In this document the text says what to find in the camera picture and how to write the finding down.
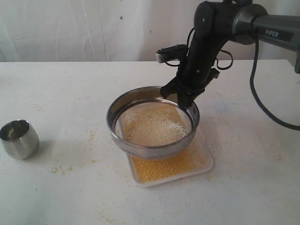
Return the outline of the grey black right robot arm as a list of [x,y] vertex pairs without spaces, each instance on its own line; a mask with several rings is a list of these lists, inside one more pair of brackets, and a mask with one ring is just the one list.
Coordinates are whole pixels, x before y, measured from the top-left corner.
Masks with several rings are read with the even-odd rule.
[[300,52],[300,18],[269,15],[250,0],[204,1],[194,14],[194,34],[189,45],[178,45],[156,52],[157,61],[178,59],[176,76],[160,89],[167,98],[177,94],[180,108],[188,108],[206,86],[219,75],[214,63],[228,41],[250,45],[257,40]]

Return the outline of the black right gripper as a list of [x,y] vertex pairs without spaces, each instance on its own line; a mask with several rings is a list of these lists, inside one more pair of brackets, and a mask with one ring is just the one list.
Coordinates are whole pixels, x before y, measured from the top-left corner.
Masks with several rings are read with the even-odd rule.
[[177,94],[178,107],[189,108],[197,95],[200,95],[209,83],[209,73],[220,49],[229,41],[230,35],[208,33],[200,36],[194,31],[183,71],[160,88],[163,98]]

